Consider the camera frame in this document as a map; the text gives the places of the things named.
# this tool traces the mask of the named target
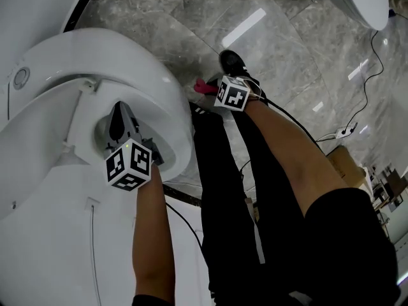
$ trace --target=power strip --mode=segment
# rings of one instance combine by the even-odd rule
[[[336,131],[336,139],[338,140],[339,138],[350,136],[351,134],[354,133],[354,130],[356,129],[357,125],[358,122],[352,122],[350,125],[348,125],[347,128],[346,127],[338,128],[338,130]]]

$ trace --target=shoe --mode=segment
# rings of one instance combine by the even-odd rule
[[[236,77],[236,76],[247,76],[248,74],[247,66],[244,60],[231,50],[224,50],[219,55],[219,62],[221,63],[222,70],[225,74]]]

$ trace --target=human arm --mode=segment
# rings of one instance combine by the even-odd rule
[[[133,268],[136,295],[154,296],[174,304],[173,246],[160,172],[154,164],[152,180],[138,190]]]
[[[260,101],[248,102],[245,112],[286,172],[303,215],[320,196],[347,187],[326,156],[296,124]]]

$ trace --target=cardboard box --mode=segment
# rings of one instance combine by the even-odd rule
[[[347,148],[341,145],[327,158],[349,187],[360,188],[366,184],[364,170],[357,166]]]

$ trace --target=gray marble floor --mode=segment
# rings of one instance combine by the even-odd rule
[[[195,80],[220,72],[223,39],[260,9],[265,16],[229,49],[243,57],[266,95],[290,111],[315,139],[345,126],[365,104],[364,80],[381,65],[370,46],[375,32],[347,18],[329,0],[92,0],[78,28],[109,28],[135,40],[170,69],[191,101],[202,101],[193,91]],[[367,84],[369,103],[356,117],[355,134],[322,143],[325,152],[343,144],[358,163],[379,168],[388,164],[390,94],[408,71],[407,33],[406,21],[393,18],[375,37],[384,73]],[[366,60],[361,73],[349,80],[349,74]],[[241,167],[249,159],[245,144],[232,116],[223,115]],[[255,197],[250,165],[244,175],[245,190]],[[195,158],[172,182],[174,188],[201,196]]]

